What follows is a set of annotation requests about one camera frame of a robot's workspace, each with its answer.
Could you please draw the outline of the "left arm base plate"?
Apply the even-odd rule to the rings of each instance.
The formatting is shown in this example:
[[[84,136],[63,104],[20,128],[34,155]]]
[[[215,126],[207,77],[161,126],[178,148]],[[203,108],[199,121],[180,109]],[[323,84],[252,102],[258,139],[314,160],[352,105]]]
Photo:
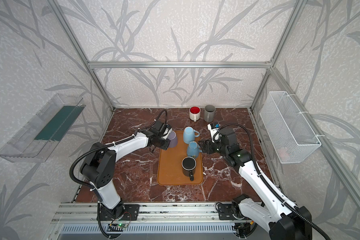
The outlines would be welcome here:
[[[108,209],[100,204],[98,218],[100,221],[136,221],[139,214],[140,205],[117,205],[113,209]]]

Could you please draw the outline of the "lilac mug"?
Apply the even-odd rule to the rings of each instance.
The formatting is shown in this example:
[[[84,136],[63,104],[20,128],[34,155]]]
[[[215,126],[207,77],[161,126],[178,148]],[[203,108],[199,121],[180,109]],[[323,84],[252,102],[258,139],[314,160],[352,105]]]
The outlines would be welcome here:
[[[167,139],[170,141],[168,148],[175,148],[178,144],[178,138],[175,131],[171,131]]]

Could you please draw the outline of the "black mug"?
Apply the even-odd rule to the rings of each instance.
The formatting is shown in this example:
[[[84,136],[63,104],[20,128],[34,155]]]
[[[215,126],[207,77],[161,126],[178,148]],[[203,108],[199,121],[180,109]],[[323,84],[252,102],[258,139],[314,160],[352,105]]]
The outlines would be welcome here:
[[[196,170],[197,162],[193,157],[185,157],[182,160],[182,171],[183,175],[188,177],[191,182],[194,181],[195,170]]]

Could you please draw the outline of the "grey mug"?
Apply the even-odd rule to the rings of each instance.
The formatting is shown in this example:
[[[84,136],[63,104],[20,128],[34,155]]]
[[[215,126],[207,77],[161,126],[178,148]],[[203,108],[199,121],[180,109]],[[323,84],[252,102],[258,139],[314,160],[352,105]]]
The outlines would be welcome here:
[[[211,123],[214,120],[216,113],[216,107],[213,105],[207,105],[204,108],[204,120],[207,123]]]

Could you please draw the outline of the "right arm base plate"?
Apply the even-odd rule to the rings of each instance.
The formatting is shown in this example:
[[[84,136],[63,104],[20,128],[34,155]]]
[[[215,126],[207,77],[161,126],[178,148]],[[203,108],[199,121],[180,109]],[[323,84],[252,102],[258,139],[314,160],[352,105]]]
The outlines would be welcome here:
[[[234,221],[236,218],[233,215],[232,211],[232,204],[223,204],[223,203],[216,203],[215,209],[219,215],[219,220],[221,221]]]

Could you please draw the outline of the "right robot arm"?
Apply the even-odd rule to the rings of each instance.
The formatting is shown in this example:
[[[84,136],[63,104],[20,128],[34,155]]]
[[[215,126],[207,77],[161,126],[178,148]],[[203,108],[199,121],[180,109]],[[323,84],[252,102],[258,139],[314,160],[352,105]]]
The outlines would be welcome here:
[[[211,139],[199,141],[204,154],[220,154],[228,166],[245,179],[260,197],[264,206],[256,204],[249,196],[233,199],[239,218],[249,218],[269,233],[272,240],[311,240],[313,230],[324,239],[330,239],[312,221],[310,211],[298,207],[288,199],[261,170],[255,155],[255,147],[250,131],[240,125],[249,137],[250,151],[242,149],[233,130],[234,123],[208,124]]]

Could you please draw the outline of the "white mug red inside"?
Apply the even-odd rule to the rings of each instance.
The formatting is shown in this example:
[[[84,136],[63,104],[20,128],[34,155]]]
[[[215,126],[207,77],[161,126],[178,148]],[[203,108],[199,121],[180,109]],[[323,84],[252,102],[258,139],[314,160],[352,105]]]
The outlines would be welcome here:
[[[197,106],[192,106],[189,109],[189,117],[191,121],[196,122],[200,119],[201,116],[201,109]]]

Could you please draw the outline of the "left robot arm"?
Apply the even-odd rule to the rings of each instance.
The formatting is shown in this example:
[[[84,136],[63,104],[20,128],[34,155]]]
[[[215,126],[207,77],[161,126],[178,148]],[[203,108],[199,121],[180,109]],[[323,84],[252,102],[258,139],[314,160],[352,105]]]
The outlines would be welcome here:
[[[113,183],[116,162],[136,150],[154,147],[167,150],[172,126],[168,124],[168,111],[162,110],[154,122],[134,134],[110,144],[94,143],[90,150],[71,165],[72,181],[87,186],[98,198],[98,211],[105,210],[112,219],[125,212],[122,198]]]

